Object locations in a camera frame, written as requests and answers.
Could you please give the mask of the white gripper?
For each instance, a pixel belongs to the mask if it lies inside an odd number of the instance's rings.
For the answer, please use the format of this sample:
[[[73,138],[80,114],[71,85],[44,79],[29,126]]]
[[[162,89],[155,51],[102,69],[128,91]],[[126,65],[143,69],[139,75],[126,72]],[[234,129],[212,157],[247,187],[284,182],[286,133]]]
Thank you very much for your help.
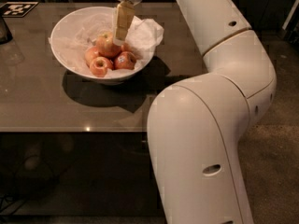
[[[135,8],[134,5],[139,4],[142,0],[117,0],[117,5],[113,19],[113,43],[121,46],[128,34],[128,30],[132,24]]]

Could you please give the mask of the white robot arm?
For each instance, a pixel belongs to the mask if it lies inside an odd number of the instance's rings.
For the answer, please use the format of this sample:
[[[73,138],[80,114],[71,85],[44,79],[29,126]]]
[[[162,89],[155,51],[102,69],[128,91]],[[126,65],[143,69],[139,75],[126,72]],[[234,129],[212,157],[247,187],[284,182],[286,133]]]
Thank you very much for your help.
[[[254,224],[238,141],[273,102],[277,77],[232,0],[176,0],[206,73],[161,91],[147,121],[167,224]]]

